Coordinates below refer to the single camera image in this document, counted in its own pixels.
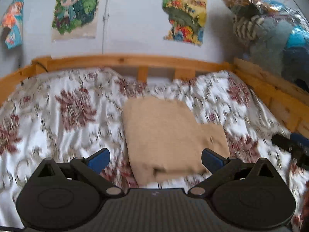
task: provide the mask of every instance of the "white duvet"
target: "white duvet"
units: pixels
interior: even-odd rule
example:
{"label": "white duvet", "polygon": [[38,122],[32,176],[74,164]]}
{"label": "white duvet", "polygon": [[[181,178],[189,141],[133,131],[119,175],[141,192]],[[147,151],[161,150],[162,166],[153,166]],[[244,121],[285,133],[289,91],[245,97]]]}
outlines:
{"label": "white duvet", "polygon": [[[15,201],[45,157],[68,162],[106,147],[111,161],[101,175],[123,189],[137,187],[127,159],[121,108],[128,97],[144,95],[178,99],[198,122],[222,124],[231,155],[244,162],[270,159],[297,201],[292,224],[298,230],[309,173],[297,168],[289,153],[271,144],[274,133],[288,131],[239,78],[222,71],[151,87],[128,82],[108,68],[27,79],[0,108],[0,225],[23,227]],[[208,176],[192,175],[143,187],[188,190]]]}

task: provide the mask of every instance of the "bed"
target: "bed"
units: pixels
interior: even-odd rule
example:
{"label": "bed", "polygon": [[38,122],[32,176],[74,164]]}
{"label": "bed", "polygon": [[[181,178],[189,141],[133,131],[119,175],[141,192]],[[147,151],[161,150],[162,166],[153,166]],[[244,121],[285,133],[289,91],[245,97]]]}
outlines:
{"label": "bed", "polygon": [[[113,69],[136,69],[136,80]],[[149,69],[174,69],[168,83],[146,83]],[[222,124],[230,153],[244,162],[268,158],[280,173],[297,208],[291,224],[301,226],[309,172],[290,154],[271,144],[275,133],[309,137],[309,94],[235,59],[207,63],[166,56],[109,54],[52,59],[0,80],[0,224],[23,227],[15,201],[28,177],[45,157],[68,162],[103,147],[111,161],[101,176],[124,190],[129,187],[183,187],[185,191],[210,173],[138,186],[130,169],[121,109],[130,97],[156,96],[183,101],[199,123]]]}

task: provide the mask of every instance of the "anime character poster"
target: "anime character poster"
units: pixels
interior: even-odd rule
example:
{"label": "anime character poster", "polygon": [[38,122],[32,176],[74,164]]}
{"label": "anime character poster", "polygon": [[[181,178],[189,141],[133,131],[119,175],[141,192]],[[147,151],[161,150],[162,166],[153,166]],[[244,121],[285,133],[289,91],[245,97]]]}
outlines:
{"label": "anime character poster", "polygon": [[164,39],[202,45],[206,2],[207,0],[163,0],[163,10],[168,14],[172,25]]}
{"label": "anime character poster", "polygon": [[56,0],[52,40],[95,37],[99,0]]}
{"label": "anime character poster", "polygon": [[9,49],[23,43],[23,10],[24,0],[14,0],[2,18],[1,27],[11,29],[5,39],[5,43]]}

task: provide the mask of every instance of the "cable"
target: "cable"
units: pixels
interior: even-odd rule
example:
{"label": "cable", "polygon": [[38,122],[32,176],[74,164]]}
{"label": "cable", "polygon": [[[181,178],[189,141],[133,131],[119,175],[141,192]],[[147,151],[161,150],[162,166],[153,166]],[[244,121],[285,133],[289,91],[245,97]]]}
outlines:
{"label": "cable", "polygon": [[21,232],[21,231],[23,231],[23,229],[13,228],[13,227],[4,227],[4,226],[0,226],[0,230],[10,231],[10,232]]}
{"label": "cable", "polygon": [[44,65],[42,65],[40,62],[36,61],[36,63],[41,66],[46,72],[48,72],[48,70],[46,69],[46,67]]}
{"label": "cable", "polygon": [[103,16],[103,37],[102,37],[102,52],[104,52],[104,36],[105,36],[105,28],[107,27],[107,22],[109,19],[109,13],[107,11],[109,6],[109,0],[106,0],[105,3],[105,11],[104,11],[104,16]]}

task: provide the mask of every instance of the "black ribbed surface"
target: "black ribbed surface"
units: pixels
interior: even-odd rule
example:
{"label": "black ribbed surface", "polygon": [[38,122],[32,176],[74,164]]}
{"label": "black ribbed surface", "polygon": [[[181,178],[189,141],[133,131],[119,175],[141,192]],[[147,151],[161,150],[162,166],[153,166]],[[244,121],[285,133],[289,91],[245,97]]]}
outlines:
{"label": "black ribbed surface", "polygon": [[[131,189],[109,200],[99,214],[72,232],[245,232],[220,220],[206,201],[187,197],[182,189]],[[275,232],[289,232],[281,227]]]}

